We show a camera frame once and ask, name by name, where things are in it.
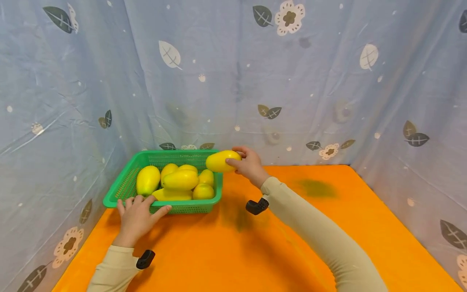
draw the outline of mesh basket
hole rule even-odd
[[[217,150],[155,150],[136,153],[118,175],[110,187],[103,203],[107,208],[116,208],[117,200],[126,200],[136,196],[136,177],[139,171],[148,165],[153,165],[162,171],[165,165],[174,163],[178,166],[190,164],[198,171],[206,169],[206,158],[218,152]],[[150,207],[154,213],[160,207],[171,205],[170,214],[209,213],[222,196],[222,173],[214,173],[214,198],[189,201],[155,201]]]

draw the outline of table surface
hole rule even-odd
[[[267,170],[353,237],[390,291],[462,291],[350,167]],[[328,267],[290,228],[269,210],[245,211],[249,199],[260,197],[228,173],[211,213],[164,217],[135,248],[135,256],[152,249],[156,257],[128,291],[335,291]],[[119,227],[117,210],[106,210],[53,291],[85,291]]]

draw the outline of black wrist strap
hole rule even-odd
[[[138,259],[138,261],[136,262],[136,267],[138,269],[140,269],[140,270],[144,270],[144,269],[148,268],[151,265],[152,260],[153,260],[155,255],[156,255],[155,252],[153,252],[150,249],[147,249],[143,253],[143,255]]]
[[[253,200],[249,200],[245,209],[253,215],[258,215],[259,213],[266,210],[269,206],[268,200],[261,198],[259,202],[255,202]]]

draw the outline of yellow fruit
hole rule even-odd
[[[226,163],[227,158],[241,160],[241,156],[237,152],[232,150],[224,150],[208,156],[206,159],[206,167],[212,172],[234,171],[235,167],[232,167]]]
[[[214,173],[212,173],[212,171],[210,171],[209,169],[203,170],[199,174],[198,178],[200,184],[208,184],[214,187]]]
[[[169,163],[168,165],[164,166],[161,172],[161,186],[164,187],[164,177],[169,173],[173,173],[178,169],[178,166],[173,163]]]
[[[199,184],[193,191],[194,200],[208,200],[214,198],[214,189],[208,184]]]
[[[178,169],[179,170],[188,169],[188,170],[191,170],[191,171],[194,171],[194,172],[198,173],[198,169],[196,167],[194,167],[193,165],[189,165],[189,164],[184,164],[184,165],[180,166]]]
[[[144,167],[136,177],[136,193],[142,196],[149,196],[159,186],[161,173],[157,167],[149,165]]]
[[[182,169],[174,171],[164,177],[164,188],[178,191],[188,191],[198,184],[198,173]]]
[[[193,199],[192,191],[176,191],[169,189],[159,189],[152,193],[158,201],[189,201]]]

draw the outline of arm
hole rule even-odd
[[[261,186],[272,213],[289,225],[325,262],[339,292],[388,289],[365,251],[336,223],[273,177]]]
[[[164,206],[151,214],[149,208],[155,200],[154,196],[146,199],[136,196],[127,199],[125,206],[118,200],[120,233],[109,247],[102,263],[96,267],[87,292],[124,292],[131,280],[141,271],[136,267],[138,258],[133,256],[134,246],[172,209],[171,206]]]

